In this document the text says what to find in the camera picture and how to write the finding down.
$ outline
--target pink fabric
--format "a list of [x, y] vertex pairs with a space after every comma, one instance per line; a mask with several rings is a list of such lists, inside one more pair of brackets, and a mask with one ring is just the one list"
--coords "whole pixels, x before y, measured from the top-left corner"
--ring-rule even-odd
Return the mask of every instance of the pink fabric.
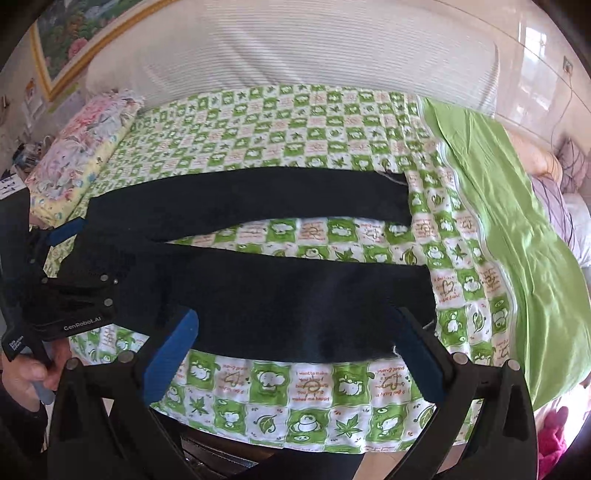
[[538, 432], [538, 479], [542, 480], [566, 452], [564, 424], [569, 418], [569, 409], [562, 407], [546, 415], [544, 428]]

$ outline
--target framed painting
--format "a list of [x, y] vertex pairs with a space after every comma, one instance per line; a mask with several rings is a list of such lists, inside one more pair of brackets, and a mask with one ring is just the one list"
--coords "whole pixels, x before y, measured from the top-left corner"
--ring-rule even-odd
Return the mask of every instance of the framed painting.
[[41, 88], [49, 101], [109, 42], [176, 0], [56, 0], [31, 27]]

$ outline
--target hand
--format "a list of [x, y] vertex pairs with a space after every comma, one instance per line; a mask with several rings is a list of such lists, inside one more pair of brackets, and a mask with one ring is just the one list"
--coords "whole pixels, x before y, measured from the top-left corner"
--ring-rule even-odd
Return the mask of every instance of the hand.
[[49, 370], [38, 360], [28, 355], [18, 355], [12, 362], [2, 352], [2, 383], [7, 393], [19, 405], [29, 411], [39, 410], [39, 398], [32, 381], [42, 381], [46, 388], [57, 390], [61, 371], [72, 357], [70, 342], [67, 338], [51, 342], [53, 364]]

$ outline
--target headboard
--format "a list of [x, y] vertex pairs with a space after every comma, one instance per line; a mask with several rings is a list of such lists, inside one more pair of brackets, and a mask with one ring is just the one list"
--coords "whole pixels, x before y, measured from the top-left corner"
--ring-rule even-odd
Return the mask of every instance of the headboard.
[[391, 0], [178, 0], [93, 59], [90, 93], [130, 88], [146, 108], [198, 92], [277, 83], [400, 90], [492, 115], [494, 42]]

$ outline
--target black pants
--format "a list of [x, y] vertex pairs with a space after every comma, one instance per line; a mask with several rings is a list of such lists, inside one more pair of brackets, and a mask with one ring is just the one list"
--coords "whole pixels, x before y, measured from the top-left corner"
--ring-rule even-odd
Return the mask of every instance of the black pants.
[[408, 308], [423, 325], [435, 318], [426, 267], [160, 242], [267, 218], [352, 216], [408, 225], [408, 189], [403, 176], [394, 179], [281, 167], [115, 190], [91, 200], [87, 227], [60, 278], [107, 273], [120, 279], [116, 323], [147, 335], [170, 305], [194, 309], [200, 318], [194, 348], [217, 355], [292, 362], [390, 356], [392, 306]]

